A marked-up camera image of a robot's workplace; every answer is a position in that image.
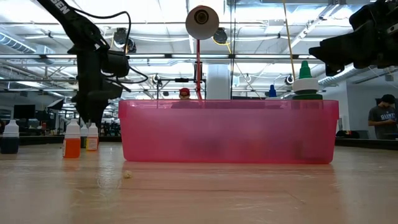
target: white bottle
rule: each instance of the white bottle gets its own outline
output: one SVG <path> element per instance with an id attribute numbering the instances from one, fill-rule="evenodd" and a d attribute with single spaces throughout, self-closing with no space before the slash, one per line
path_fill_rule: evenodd
<path id="1" fill-rule="evenodd" d="M 87 151 L 97 151 L 98 150 L 98 128 L 93 124 L 90 128 L 88 128 L 87 135 L 87 143 L 86 149 Z"/>
<path id="2" fill-rule="evenodd" d="M 64 158 L 80 157 L 80 126 L 76 119 L 72 119 L 67 125 L 62 152 Z"/>
<path id="3" fill-rule="evenodd" d="M 87 135 L 88 135 L 88 128 L 86 125 L 83 125 L 83 127 L 80 129 L 80 147 L 82 149 L 86 148 L 86 141 L 87 141 Z"/>
<path id="4" fill-rule="evenodd" d="M 1 140 L 1 154 L 17 154 L 19 149 L 19 127 L 15 120 L 4 128 Z"/>

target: crumb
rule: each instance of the crumb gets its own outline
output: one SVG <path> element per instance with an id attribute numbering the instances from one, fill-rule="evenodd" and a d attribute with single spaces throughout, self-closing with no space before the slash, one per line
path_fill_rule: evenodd
<path id="1" fill-rule="evenodd" d="M 129 171 L 129 170 L 124 171 L 124 172 L 123 172 L 123 178 L 125 178 L 125 179 L 130 179 L 130 178 L 132 178 L 132 172 Z"/>

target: black cap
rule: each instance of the black cap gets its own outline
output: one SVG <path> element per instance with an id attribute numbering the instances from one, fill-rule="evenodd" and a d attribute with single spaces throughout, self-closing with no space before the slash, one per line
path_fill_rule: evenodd
<path id="1" fill-rule="evenodd" d="M 396 98 L 391 94 L 386 94 L 381 98 L 381 101 L 389 103 L 389 104 L 394 104 L 394 103 L 396 103 Z"/>

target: table surface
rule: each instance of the table surface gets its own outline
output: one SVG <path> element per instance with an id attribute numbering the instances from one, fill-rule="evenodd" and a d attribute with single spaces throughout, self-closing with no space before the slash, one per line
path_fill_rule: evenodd
<path id="1" fill-rule="evenodd" d="M 0 223 L 397 223 L 398 152 L 337 147 L 330 165 L 135 163 L 121 145 L 0 155 Z M 130 170 L 133 178 L 123 179 Z"/>

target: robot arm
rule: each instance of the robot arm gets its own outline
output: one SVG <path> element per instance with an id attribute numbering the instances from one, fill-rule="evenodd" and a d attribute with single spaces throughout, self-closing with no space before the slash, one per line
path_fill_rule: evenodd
<path id="1" fill-rule="evenodd" d="M 98 27 L 77 13 L 82 11 L 69 6 L 64 0 L 37 1 L 61 23 L 73 42 L 68 54 L 77 56 L 79 90 L 72 101 L 85 123 L 91 121 L 99 126 L 102 114 L 109 105 L 108 100 L 120 97 L 124 88 L 101 71 L 112 73 L 110 77 L 116 79 L 125 77 L 129 73 L 128 57 L 124 52 L 109 50 L 110 46 Z"/>
<path id="2" fill-rule="evenodd" d="M 355 68 L 398 65 L 397 6 L 395 0 L 363 6 L 349 18 L 354 32 L 325 39 L 319 47 L 310 48 L 310 54 L 326 63 L 327 76 L 342 72 L 351 63 Z"/>

